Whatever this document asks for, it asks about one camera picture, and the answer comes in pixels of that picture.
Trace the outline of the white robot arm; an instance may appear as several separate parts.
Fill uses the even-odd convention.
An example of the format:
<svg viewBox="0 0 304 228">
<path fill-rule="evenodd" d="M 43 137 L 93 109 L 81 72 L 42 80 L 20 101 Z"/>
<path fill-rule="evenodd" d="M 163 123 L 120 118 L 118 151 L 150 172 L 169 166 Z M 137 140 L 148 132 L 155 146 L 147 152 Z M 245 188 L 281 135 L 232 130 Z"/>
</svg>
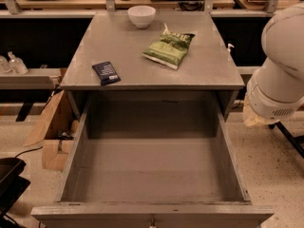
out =
<svg viewBox="0 0 304 228">
<path fill-rule="evenodd" d="M 261 35 L 266 55 L 247 84 L 243 121 L 275 124 L 304 105 L 304 3 L 278 11 Z"/>
</svg>

